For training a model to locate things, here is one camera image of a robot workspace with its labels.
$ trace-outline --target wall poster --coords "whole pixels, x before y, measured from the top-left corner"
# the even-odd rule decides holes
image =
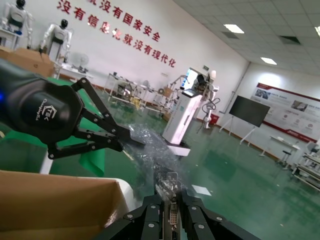
[[[258,83],[251,100],[270,107],[267,126],[304,142],[320,139],[320,99]]]

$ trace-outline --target air vent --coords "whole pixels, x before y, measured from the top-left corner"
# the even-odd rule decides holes
[[[222,31],[222,33],[229,39],[239,39],[234,33],[229,31]]]
[[[295,36],[278,36],[283,44],[289,45],[301,45],[298,38]]]

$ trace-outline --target tv screen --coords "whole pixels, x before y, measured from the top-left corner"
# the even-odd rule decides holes
[[[242,96],[237,96],[229,113],[252,125],[260,127],[269,109],[269,106]]]

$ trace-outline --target fluorescent light panel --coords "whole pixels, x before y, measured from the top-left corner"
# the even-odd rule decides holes
[[[261,57],[261,59],[267,64],[277,65],[277,63],[273,61],[271,58]]]
[[[318,33],[319,37],[320,37],[320,26],[316,26],[315,27],[316,32]]]
[[[224,26],[229,29],[231,32],[235,33],[235,34],[244,34],[245,32],[242,31],[240,29],[240,27],[238,27],[235,24],[224,24]]]

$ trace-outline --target white wall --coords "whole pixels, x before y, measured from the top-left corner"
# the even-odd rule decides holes
[[[88,69],[96,77],[94,84],[104,86],[106,75],[118,72],[119,75],[137,83],[149,80],[153,88],[159,89],[168,82],[173,82],[178,76],[185,75],[189,67],[201,71],[203,65],[206,65],[217,71],[216,82],[220,85],[220,107],[223,109],[230,97],[230,89],[237,84],[246,67],[245,59],[172,0],[110,0],[112,7],[117,6],[123,10],[120,19],[113,17],[112,11],[107,14],[99,8],[102,0],[96,0],[96,6],[88,0],[69,1],[72,5],[70,15],[57,9],[58,0],[26,1],[25,9],[35,18],[33,47],[39,44],[49,23],[60,23],[61,19],[67,19],[69,27],[74,30],[71,51],[89,56]],[[82,21],[75,19],[75,7],[81,7],[86,11]],[[137,31],[132,25],[125,24],[125,12],[159,32],[159,42]],[[90,14],[100,19],[96,29],[87,25]],[[118,28],[125,34],[131,34],[134,40],[139,39],[144,44],[167,54],[169,60],[174,58],[176,67],[172,68],[150,55],[145,55],[133,46],[125,45],[122,40],[115,40],[111,34],[103,34],[99,29],[104,21],[110,23],[111,30]]]
[[[250,98],[258,83],[270,85],[317,99],[320,98],[320,76],[313,76],[295,71],[287,71],[254,63],[250,65],[235,96],[240,95],[245,98]],[[229,118],[231,118],[231,116],[229,114],[226,114],[218,122],[218,124],[220,126],[223,125]],[[244,137],[252,129],[252,127],[253,126],[249,123],[236,117],[234,118],[233,132],[236,135]],[[302,142],[297,138],[294,138],[264,124],[262,124],[261,127],[256,129],[256,131],[253,133],[251,142],[258,147],[264,148],[267,145],[269,136],[281,137],[287,142],[293,144],[296,141],[299,141],[298,145],[302,150],[304,150],[306,147],[305,142]],[[268,149],[267,152],[270,152],[277,157],[282,158],[284,155],[284,153],[282,153],[282,150],[285,150],[284,146],[278,145],[277,143],[272,143],[270,149]]]

